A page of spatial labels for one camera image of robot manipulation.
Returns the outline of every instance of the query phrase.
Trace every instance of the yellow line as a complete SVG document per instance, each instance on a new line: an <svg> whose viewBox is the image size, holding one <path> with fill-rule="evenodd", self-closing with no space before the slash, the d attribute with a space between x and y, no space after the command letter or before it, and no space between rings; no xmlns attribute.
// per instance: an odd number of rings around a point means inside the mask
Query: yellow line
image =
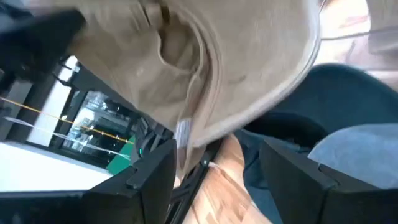
<svg viewBox="0 0 398 224"><path fill-rule="evenodd" d="M8 100L8 99L6 99L6 98L4 98L4 97L1 97L1 96L0 96L0 100L4 100L4 101L6 101L6 102L8 102L8 103L15 104L15 105L17 105L17 106L26 108L26 109L31 110L31 111L35 111L36 113L39 113L39 114L44 114L44 115L47 115L47 116L56 118L56 119L58 119L58 120L60 120L60 121L66 122L66 123L77 124L77 123L74 123L74 122L72 122L72 121L68 121L68 120L65 120L65 119L61 119L61 118L59 118L59 117L57 117L57 116L54 116L54 115L52 115L52 114L45 113L45 112L40 111L40 110L38 110L38 109L31 108L30 106L26 106L26 105L17 103L17 102L12 101L12 100ZM105 132L103 132L103 131L99 131L99 130L97 130L97 129L91 129L91 128L89 128L89 127L87 127L87 126L84 126L84 125L81 125L81 127L82 127L82 128L85 128L85 129L87 129L87 130L95 131L95 132L97 132L97 133L100 133L100 134L102 134L102 135L105 135L105 136L114 138L114 139L119 140L119 141L124 141L125 143L134 144L133 142L128 141L127 139L123 139L123 138L120 138L120 137L116 137L116 136L114 136L114 135L112 135L112 134L108 134L108 133L105 133Z"/></svg>

